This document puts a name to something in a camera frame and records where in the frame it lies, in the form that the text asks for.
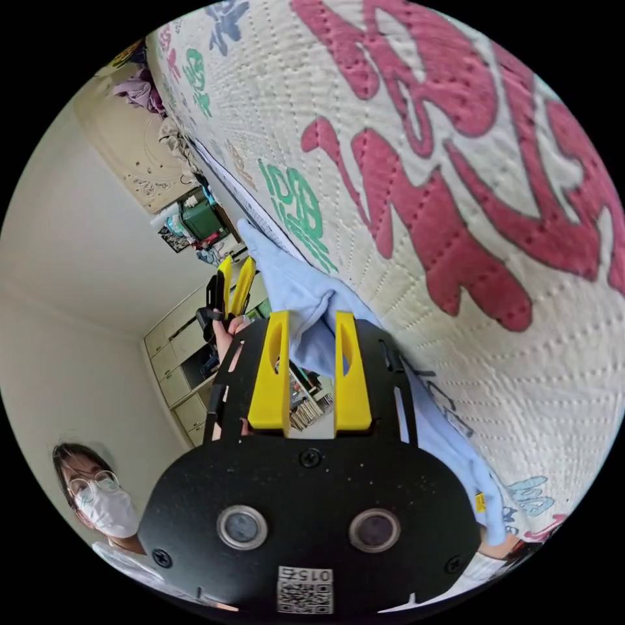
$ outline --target white sleeve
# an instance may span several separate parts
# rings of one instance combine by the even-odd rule
[[[415,595],[411,594],[408,603],[389,608],[388,610],[382,610],[382,612],[399,612],[400,610],[408,610],[413,607],[435,604],[439,601],[444,601],[445,599],[451,599],[452,597],[458,596],[463,592],[473,590],[474,588],[477,588],[478,586],[481,586],[485,582],[489,581],[505,564],[506,560],[490,558],[489,556],[483,555],[478,551],[473,556],[471,562],[469,562],[463,574],[456,580],[456,583],[447,592],[444,592],[433,599],[429,599],[428,601],[424,601],[422,604],[415,603]]]
[[[92,545],[93,550],[113,568],[116,568],[120,573],[131,577],[135,581],[138,581],[154,590],[164,592],[173,597],[179,599],[185,599],[193,603],[203,603],[213,605],[207,601],[198,601],[194,597],[183,593],[177,588],[168,584],[156,571],[153,571],[149,566],[145,566],[140,562],[140,557],[131,557],[126,555],[118,548],[113,548],[105,543],[96,542]]]

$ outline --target quilted bedspread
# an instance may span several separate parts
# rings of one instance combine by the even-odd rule
[[[544,541],[625,409],[625,218],[499,45],[401,0],[229,0],[147,38],[168,114],[398,341]]]

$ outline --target qr code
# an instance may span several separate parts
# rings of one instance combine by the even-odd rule
[[[332,614],[333,587],[320,579],[323,569],[281,567],[278,579],[278,612]]]

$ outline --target white face mask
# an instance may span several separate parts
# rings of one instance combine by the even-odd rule
[[[78,509],[93,523],[93,526],[107,536],[129,538],[139,529],[139,519],[132,506],[130,495],[118,488],[114,493],[103,491],[95,482],[91,484],[93,498],[85,501],[76,497]]]

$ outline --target light blue cloth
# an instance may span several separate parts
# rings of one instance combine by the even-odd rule
[[[297,260],[269,241],[245,219],[237,224],[249,255],[262,274],[274,311],[290,311],[290,358],[301,368],[334,378],[337,311],[354,314],[383,327],[375,315],[340,280]],[[417,419],[419,447],[444,462],[458,477],[471,501],[476,520],[487,528],[491,545],[504,542],[503,502],[488,464],[473,449],[432,400],[418,376],[404,362],[410,380]],[[402,441],[408,440],[403,407],[400,410]],[[475,496],[482,492],[486,512],[475,510]]]

